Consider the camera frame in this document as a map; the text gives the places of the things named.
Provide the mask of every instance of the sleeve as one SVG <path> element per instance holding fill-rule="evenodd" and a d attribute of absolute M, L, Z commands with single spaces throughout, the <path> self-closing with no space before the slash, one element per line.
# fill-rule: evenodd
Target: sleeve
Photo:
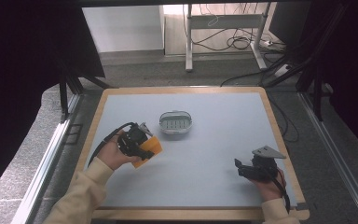
<path fill-rule="evenodd" d="M 263 209 L 264 224 L 299 224 L 297 218 L 289 217 L 282 199 L 274 199 L 261 204 Z"/>
<path fill-rule="evenodd" d="M 76 175 L 76 180 L 43 223 L 90 223 L 92 212 L 106 196 L 105 184 L 113 172 L 100 159 L 94 158 L 86 171 Z"/>

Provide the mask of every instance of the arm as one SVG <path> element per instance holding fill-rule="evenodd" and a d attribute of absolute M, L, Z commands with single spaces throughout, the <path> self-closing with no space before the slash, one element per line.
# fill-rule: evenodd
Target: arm
<path fill-rule="evenodd" d="M 283 187 L 286 185 L 281 169 L 279 169 L 277 180 Z M 299 224 L 297 218 L 289 217 L 287 214 L 286 208 L 283 205 L 282 194 L 272 181 L 268 183 L 255 180 L 250 181 L 257 186 L 264 200 L 261 204 L 265 219 L 264 224 Z"/>
<path fill-rule="evenodd" d="M 139 157 L 122 154 L 117 147 L 117 135 L 114 136 L 101 149 L 89 168 L 76 175 L 76 180 L 52 207 L 44 223 L 90 223 L 92 212 L 106 196 L 105 184 L 111 174 L 122 164 L 138 160 Z"/>

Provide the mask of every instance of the wall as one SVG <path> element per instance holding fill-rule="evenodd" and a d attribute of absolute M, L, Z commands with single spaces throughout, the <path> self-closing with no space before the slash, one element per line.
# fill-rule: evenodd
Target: wall
<path fill-rule="evenodd" d="M 164 49 L 162 6 L 87 7 L 98 52 Z"/>

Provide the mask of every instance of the aluminum rail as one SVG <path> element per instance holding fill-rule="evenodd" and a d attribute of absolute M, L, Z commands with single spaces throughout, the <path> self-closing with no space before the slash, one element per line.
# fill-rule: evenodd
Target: aluminum rail
<path fill-rule="evenodd" d="M 342 180 L 344 181 L 348 191 L 350 192 L 354 202 L 358 207 L 358 181 L 351 172 L 351 169 L 348 164 L 342 158 L 342 155 L 339 152 L 339 148 L 334 143 L 334 140 L 325 128 L 324 123 L 320 122 L 316 115 L 313 113 L 312 103 L 310 101 L 309 96 L 304 92 L 301 92 L 298 95 L 300 97 L 301 102 L 303 103 L 303 106 L 306 108 L 308 115 L 310 116 L 310 119 L 315 126 L 318 134 L 321 136 L 322 141 L 324 142 L 324 145 L 327 149 L 327 152 L 329 153 L 333 163 L 337 167 L 338 173 L 341 175 Z"/>
<path fill-rule="evenodd" d="M 70 113 L 75 110 L 79 99 L 79 95 L 72 96 L 69 102 Z M 16 215 L 11 221 L 12 224 L 22 224 L 28 221 L 28 218 L 34 209 L 34 203 L 37 199 L 37 196 L 39 195 L 43 183 L 45 182 L 45 179 L 48 175 L 48 171 L 54 161 L 57 151 L 61 145 L 63 136 L 65 135 L 71 121 L 72 113 L 65 122 L 60 123 L 57 126 L 48 144 L 48 148 L 45 152 L 45 155 L 43 156 L 42 161 L 39 163 L 39 167 L 34 174 L 34 178 L 32 179 L 30 186 L 28 187 L 24 197 L 22 198 L 20 206 L 17 209 Z"/>

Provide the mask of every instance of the yellow object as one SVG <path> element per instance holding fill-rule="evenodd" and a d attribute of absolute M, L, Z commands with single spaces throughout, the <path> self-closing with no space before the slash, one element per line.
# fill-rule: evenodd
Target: yellow object
<path fill-rule="evenodd" d="M 159 143 L 159 140 L 156 136 L 149 138 L 147 141 L 143 142 L 139 147 L 145 151 L 152 151 L 155 154 L 153 157 L 155 157 L 157 154 L 159 154 L 162 151 L 161 144 Z M 144 163 L 146 163 L 147 161 L 149 161 L 149 159 L 145 159 L 144 161 L 133 162 L 132 165 L 133 167 L 138 168 Z"/>

